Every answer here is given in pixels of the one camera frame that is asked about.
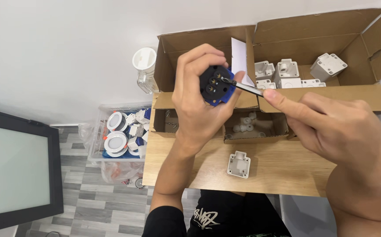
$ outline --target black t-shirt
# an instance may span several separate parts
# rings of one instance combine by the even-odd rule
[[[196,237],[203,236],[201,232],[186,232],[186,226],[184,224],[183,213],[176,207],[162,206],[157,207],[148,215],[146,219],[144,233],[142,237]],[[208,236],[216,236],[213,233],[209,233]],[[218,236],[229,236],[222,233]],[[250,235],[244,235],[245,237],[286,237],[285,235],[274,233],[256,233]]]

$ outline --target wooden tabletop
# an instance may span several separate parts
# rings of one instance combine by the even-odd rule
[[[154,116],[151,116],[150,131],[153,124]],[[149,133],[144,185],[155,185],[173,142],[174,138]],[[248,179],[227,174],[230,154],[235,151],[246,152],[251,159]],[[188,187],[325,197],[325,186],[334,167],[335,164],[306,150],[299,141],[283,138],[277,143],[226,145],[219,131],[196,155]]]

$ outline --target plastic bag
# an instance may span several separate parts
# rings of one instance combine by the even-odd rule
[[[101,174],[107,183],[121,183],[142,177],[144,162],[101,162]]]
[[[91,124],[79,124],[79,138],[84,143],[86,152],[89,152],[89,149],[92,146],[93,131],[94,127]]]

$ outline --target plastic storage basket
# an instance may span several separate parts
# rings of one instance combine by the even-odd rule
[[[95,163],[97,161],[108,161],[108,162],[145,162],[145,159],[121,159],[121,158],[103,158],[104,150],[104,139],[103,137],[107,135],[107,120],[113,111],[118,112],[138,112],[139,110],[145,108],[151,108],[152,102],[135,102],[128,104],[114,104],[114,105],[100,105],[98,107],[99,113],[97,121],[94,128],[93,142],[91,149],[89,150],[88,160]]]

